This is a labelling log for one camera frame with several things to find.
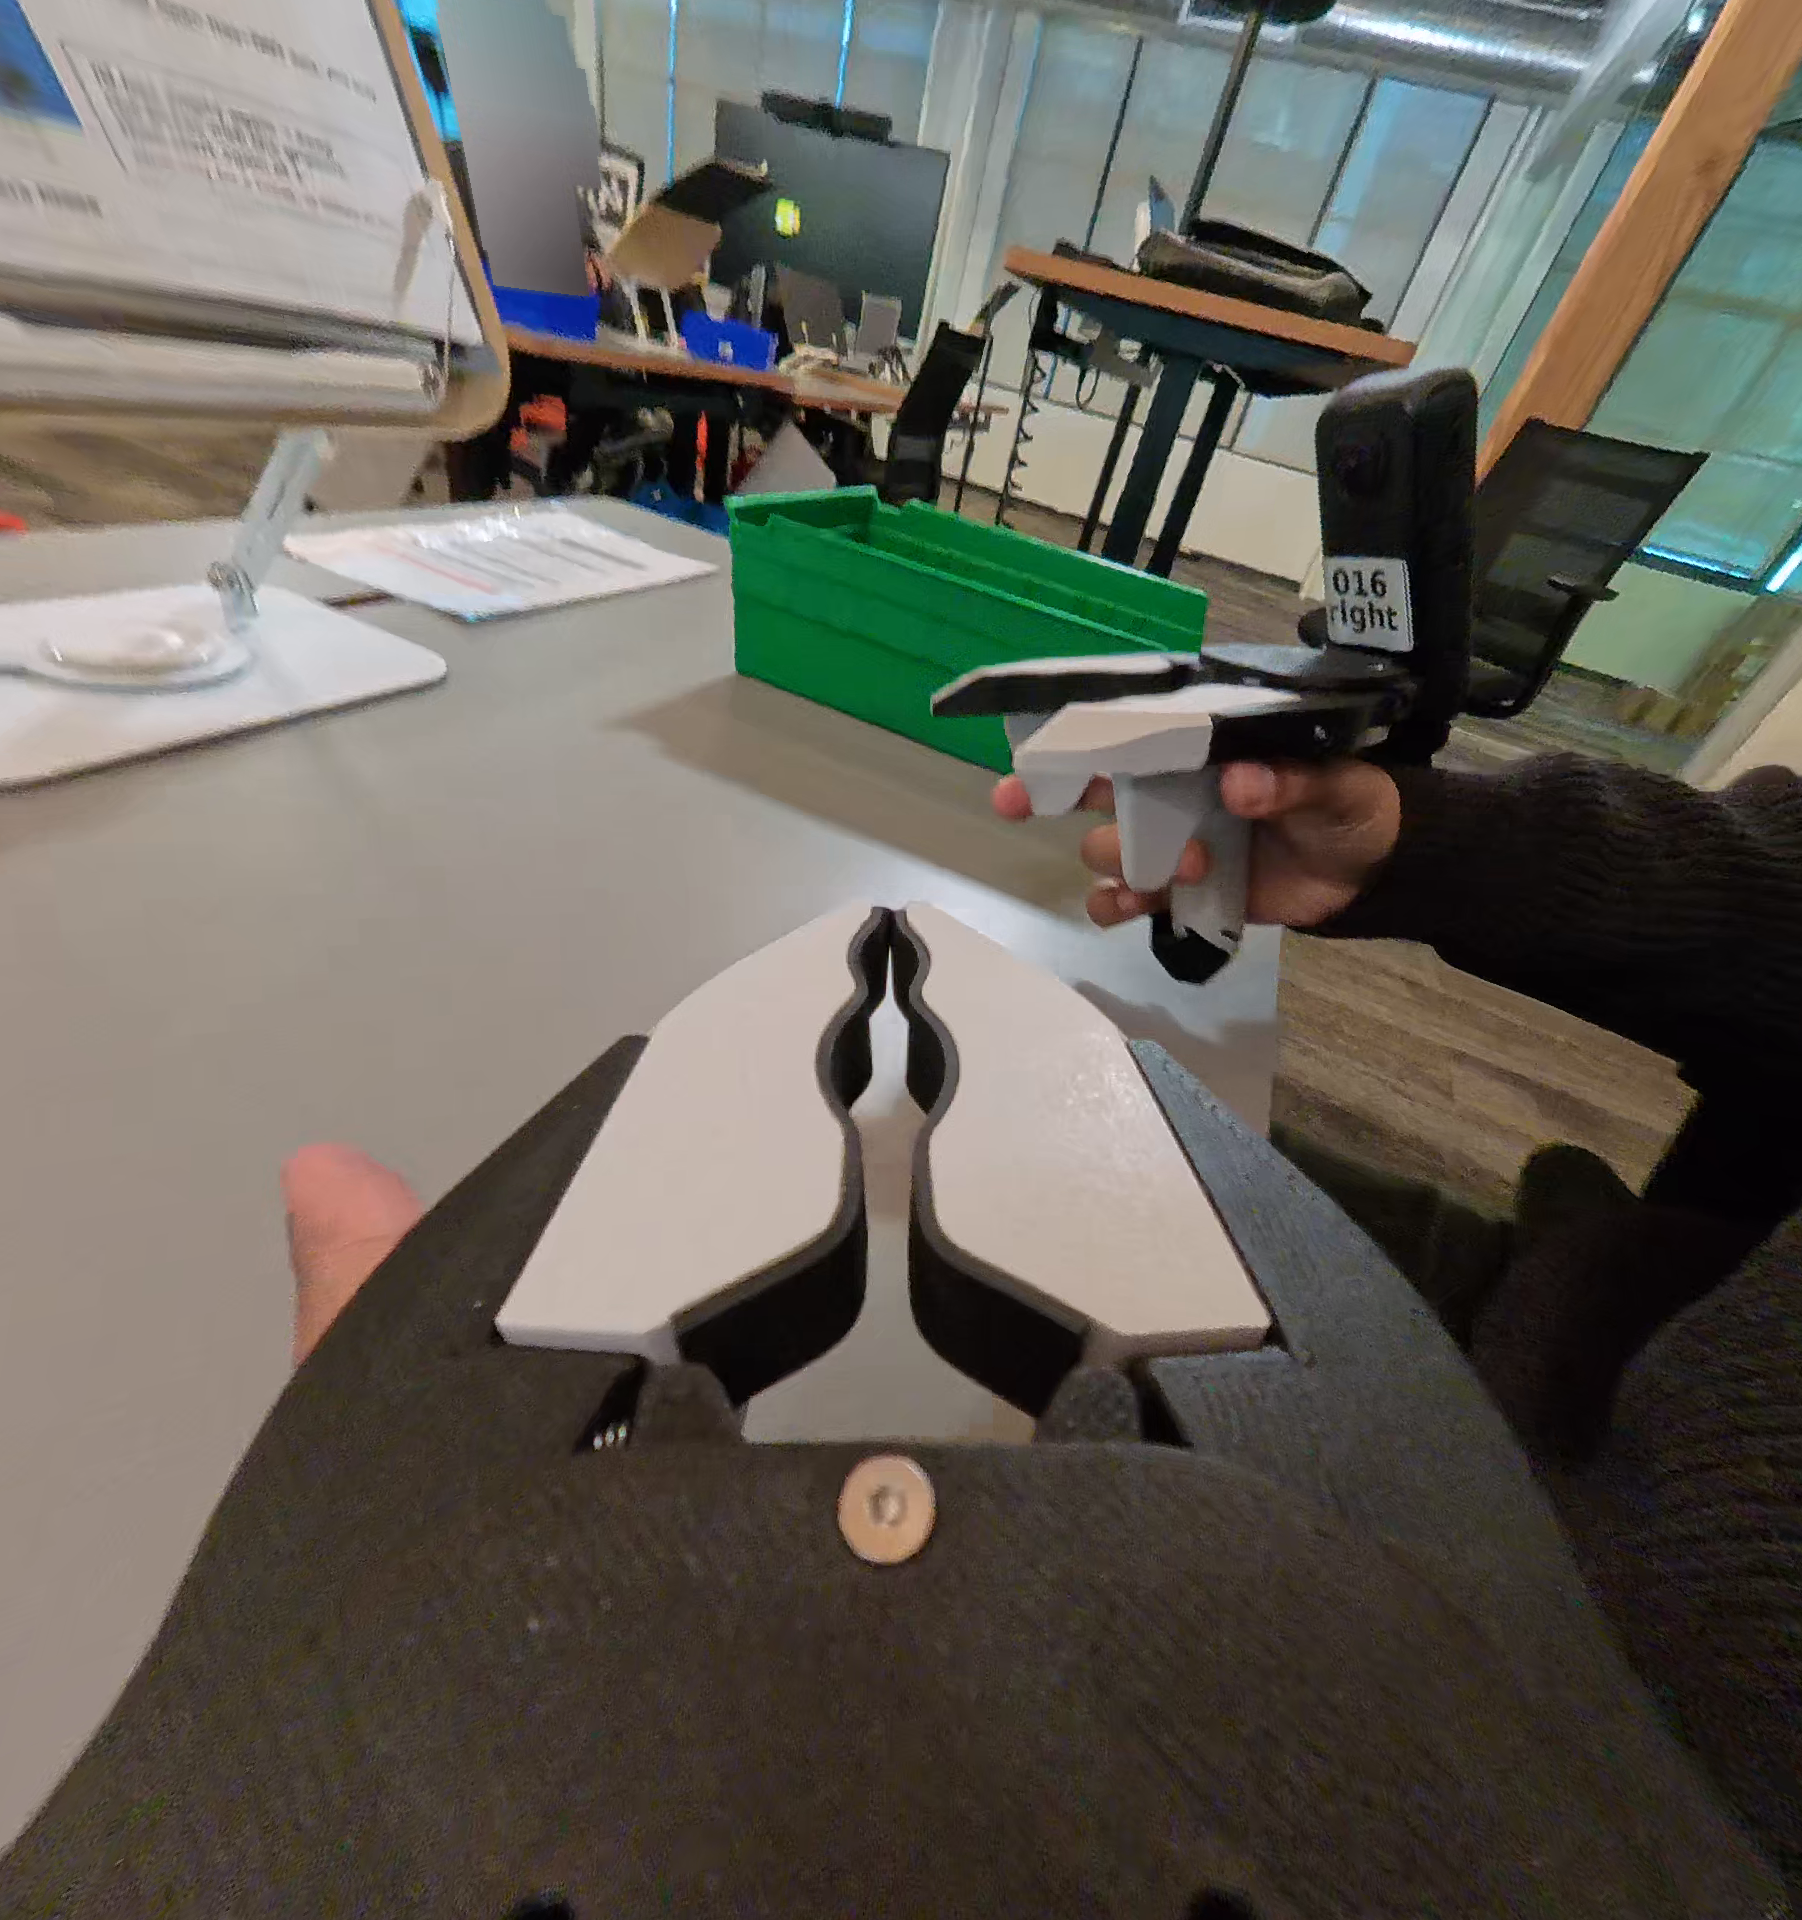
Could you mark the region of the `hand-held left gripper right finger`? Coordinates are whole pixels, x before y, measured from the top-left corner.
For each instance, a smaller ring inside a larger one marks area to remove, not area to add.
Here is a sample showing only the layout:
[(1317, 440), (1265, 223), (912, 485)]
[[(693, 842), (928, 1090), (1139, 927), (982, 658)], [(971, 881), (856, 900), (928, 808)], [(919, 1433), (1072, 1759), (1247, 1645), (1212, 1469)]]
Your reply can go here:
[(1261, 1354), (1278, 1329), (1128, 1038), (949, 908), (894, 915), (919, 1107), (911, 1312), (1017, 1417), (1068, 1372)]

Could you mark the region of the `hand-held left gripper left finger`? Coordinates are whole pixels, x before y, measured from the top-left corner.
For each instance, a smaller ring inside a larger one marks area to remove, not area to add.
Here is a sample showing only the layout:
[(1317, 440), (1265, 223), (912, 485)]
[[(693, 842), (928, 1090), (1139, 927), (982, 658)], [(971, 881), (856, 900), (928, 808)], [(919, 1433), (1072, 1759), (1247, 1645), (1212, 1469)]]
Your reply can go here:
[(894, 908), (830, 908), (680, 997), (638, 1048), (498, 1338), (706, 1365), (736, 1407), (867, 1302), (867, 1153)]

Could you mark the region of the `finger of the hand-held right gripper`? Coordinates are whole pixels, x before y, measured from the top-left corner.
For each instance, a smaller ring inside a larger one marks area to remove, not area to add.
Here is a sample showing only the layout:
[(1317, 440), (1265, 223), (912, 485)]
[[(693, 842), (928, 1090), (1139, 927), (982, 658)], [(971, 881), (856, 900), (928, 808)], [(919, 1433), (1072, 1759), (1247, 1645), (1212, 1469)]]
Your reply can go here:
[(1198, 686), (1198, 653), (1072, 653), (1002, 658), (928, 692), (937, 720), (979, 713), (1058, 713), (1072, 698), (1175, 692)]
[(1217, 720), (1261, 720), (1292, 705), (1292, 686), (1068, 698), (1058, 713), (1013, 730), (1013, 778), (1033, 821), (1058, 821), (1087, 785), (1203, 768)]

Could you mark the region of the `green storage bin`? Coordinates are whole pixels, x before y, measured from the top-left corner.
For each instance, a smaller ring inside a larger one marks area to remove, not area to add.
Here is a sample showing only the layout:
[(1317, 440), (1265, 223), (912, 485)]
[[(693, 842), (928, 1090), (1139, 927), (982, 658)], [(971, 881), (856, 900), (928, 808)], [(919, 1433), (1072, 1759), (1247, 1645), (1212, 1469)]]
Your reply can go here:
[(1203, 592), (942, 505), (848, 490), (728, 497), (736, 673), (937, 756), (1013, 768), (998, 713), (937, 720), (979, 668), (1198, 653)]

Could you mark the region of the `person's right forearm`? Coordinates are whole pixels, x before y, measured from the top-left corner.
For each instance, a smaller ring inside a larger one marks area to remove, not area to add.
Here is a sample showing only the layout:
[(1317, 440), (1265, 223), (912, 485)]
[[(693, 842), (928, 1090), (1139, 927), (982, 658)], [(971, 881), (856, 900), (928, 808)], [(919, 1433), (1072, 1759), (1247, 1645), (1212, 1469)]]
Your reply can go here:
[(1802, 778), (1422, 768), (1386, 867), (1323, 933), (1422, 946), (1676, 1058), (1689, 1090), (1802, 1083)]

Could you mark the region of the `grey desk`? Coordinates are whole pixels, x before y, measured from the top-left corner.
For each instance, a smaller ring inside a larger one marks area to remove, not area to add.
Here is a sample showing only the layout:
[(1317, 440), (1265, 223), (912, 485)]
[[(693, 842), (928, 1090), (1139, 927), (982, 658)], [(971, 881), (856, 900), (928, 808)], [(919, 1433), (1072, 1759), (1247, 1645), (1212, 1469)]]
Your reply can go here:
[(937, 900), (1278, 1102), (1278, 933), (1175, 993), (1078, 919), (1078, 822), (736, 681), (728, 551), (604, 612), (376, 634), (453, 681), (0, 795), (0, 1849), (109, 1711), (289, 1372), (278, 1163), (424, 1197), (610, 1038), (848, 900)]

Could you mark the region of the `person's right hand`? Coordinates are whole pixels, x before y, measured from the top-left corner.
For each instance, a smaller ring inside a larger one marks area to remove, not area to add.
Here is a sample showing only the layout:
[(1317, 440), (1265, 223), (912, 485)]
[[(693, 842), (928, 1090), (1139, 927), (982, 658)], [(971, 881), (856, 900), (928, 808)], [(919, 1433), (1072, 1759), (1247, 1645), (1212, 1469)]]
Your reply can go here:
[[(1247, 822), (1247, 919), (1323, 927), (1343, 915), (1363, 881), (1393, 863), (1398, 842), (1398, 785), (1377, 763), (1217, 763), (1212, 768), (1226, 821)], [(1002, 822), (1033, 821), (1017, 778), (991, 785), (991, 808)], [(1125, 881), (1125, 834), (1078, 834), (1087, 867), (1087, 919), (1142, 919), (1165, 895), (1139, 895)]]

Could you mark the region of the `person's left hand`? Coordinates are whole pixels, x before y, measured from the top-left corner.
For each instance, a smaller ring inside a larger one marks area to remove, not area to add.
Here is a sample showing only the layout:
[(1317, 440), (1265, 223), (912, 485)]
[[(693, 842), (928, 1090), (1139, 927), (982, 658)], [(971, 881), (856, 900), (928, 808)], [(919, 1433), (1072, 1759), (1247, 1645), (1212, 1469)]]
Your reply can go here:
[(303, 1142), (286, 1163), (286, 1238), (289, 1238), (289, 1365), (318, 1354), (330, 1317), (386, 1265), (386, 1246), (424, 1222), (399, 1171), (356, 1142)]

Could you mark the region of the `black office chair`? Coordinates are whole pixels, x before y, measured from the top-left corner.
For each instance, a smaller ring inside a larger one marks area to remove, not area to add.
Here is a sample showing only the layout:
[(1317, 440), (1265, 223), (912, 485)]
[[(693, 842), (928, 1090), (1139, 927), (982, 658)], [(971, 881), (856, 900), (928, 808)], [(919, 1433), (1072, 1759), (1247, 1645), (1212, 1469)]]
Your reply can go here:
[(937, 323), (904, 410), (884, 413), (884, 464), (875, 478), (884, 505), (937, 505), (942, 442), (957, 431), (957, 410), (979, 367), (982, 367), (982, 323)]
[(1704, 452), (1523, 421), (1473, 485), (1470, 720), (1523, 713)]

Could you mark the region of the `background work table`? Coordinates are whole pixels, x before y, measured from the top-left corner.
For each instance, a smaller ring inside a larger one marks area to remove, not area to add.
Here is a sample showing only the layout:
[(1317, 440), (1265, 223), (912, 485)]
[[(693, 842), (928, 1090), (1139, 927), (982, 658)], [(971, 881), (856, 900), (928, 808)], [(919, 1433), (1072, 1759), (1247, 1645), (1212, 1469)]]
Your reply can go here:
[(559, 361), (585, 375), (623, 375), (653, 389), (728, 389), (728, 398), (775, 398), (790, 410), (823, 410), (823, 413), (904, 413), (911, 400), (949, 400), (949, 413), (998, 413), (998, 400), (971, 400), (971, 381), (942, 398), (942, 381), (875, 381), (848, 367), (728, 367), (728, 361), (693, 361), (685, 350), (604, 335), (604, 343), (565, 343), (565, 335), (531, 335), (504, 323), (504, 352)]
[(1148, 551), (1148, 576), (1168, 576), (1241, 398), (1333, 398), (1355, 375), (1415, 361), (1410, 343), (1373, 323), (1191, 292), (1072, 250), (1013, 241), (1002, 275), (1033, 292), (1017, 431), (1033, 413), (1039, 352), (1072, 361), (1058, 315), (1092, 322), (1100, 343), (1139, 350), (1157, 367), (1148, 398), (1113, 410), (1092, 497), (1078, 512), (1078, 540), (1100, 532), (1100, 561), (1128, 572), (1139, 551)]

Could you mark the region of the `large black screen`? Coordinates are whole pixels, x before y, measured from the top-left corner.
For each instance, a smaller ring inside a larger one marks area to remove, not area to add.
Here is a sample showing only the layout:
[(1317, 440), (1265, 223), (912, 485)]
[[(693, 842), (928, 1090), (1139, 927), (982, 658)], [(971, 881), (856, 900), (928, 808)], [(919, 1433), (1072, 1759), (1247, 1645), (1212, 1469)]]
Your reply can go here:
[(848, 315), (894, 298), (904, 343), (919, 335), (949, 152), (790, 127), (736, 97), (711, 105), (711, 152), (770, 170), (770, 196), (721, 223), (711, 285), (801, 269)]

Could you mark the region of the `white paper card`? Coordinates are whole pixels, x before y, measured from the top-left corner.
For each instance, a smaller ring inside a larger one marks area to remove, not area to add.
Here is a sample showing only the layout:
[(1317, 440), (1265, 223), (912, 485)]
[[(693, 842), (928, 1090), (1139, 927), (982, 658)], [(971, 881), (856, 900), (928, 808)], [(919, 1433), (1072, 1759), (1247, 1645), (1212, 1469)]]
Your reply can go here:
[(572, 612), (711, 576), (711, 561), (653, 551), (565, 505), (289, 532), (286, 557), (457, 625)]

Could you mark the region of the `tan and black board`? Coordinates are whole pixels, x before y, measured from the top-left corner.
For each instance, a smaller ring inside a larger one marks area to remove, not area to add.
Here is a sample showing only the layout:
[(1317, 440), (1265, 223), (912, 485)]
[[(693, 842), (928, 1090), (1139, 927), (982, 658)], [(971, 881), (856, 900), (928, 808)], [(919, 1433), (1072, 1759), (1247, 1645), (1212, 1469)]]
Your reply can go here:
[(610, 241), (610, 275), (666, 298), (685, 292), (711, 261), (721, 223), (763, 196), (763, 159), (700, 159), (675, 174)]

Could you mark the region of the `wooden document stand white base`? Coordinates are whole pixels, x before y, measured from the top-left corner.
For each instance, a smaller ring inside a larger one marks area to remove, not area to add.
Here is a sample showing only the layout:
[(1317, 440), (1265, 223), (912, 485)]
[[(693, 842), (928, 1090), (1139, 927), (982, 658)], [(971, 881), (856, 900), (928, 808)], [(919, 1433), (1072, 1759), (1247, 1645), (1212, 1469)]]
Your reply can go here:
[(424, 692), (445, 658), (330, 606), (260, 592), (330, 431), (479, 440), (504, 400), (445, 141), (445, 186), (479, 343), (376, 335), (303, 315), (0, 275), (0, 413), (37, 421), (269, 421), (269, 464), (199, 586), (0, 606), (0, 793)]

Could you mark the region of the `wooden post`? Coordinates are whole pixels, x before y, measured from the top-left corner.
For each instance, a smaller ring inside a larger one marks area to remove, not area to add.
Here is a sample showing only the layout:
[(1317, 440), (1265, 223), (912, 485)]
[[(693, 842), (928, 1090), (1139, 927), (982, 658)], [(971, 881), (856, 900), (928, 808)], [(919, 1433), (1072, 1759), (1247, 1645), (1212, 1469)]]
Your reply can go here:
[(1473, 470), (1538, 413), (1577, 431), (1614, 367), (1659, 322), (1715, 209), (1736, 178), (1761, 127), (1802, 71), (1802, 0), (1727, 0), (1676, 97), (1663, 105), (1642, 159), (1629, 170), (1607, 223), (1597, 229), (1576, 285), (1561, 292), (1538, 350), (1523, 352), (1504, 410), (1485, 431)]

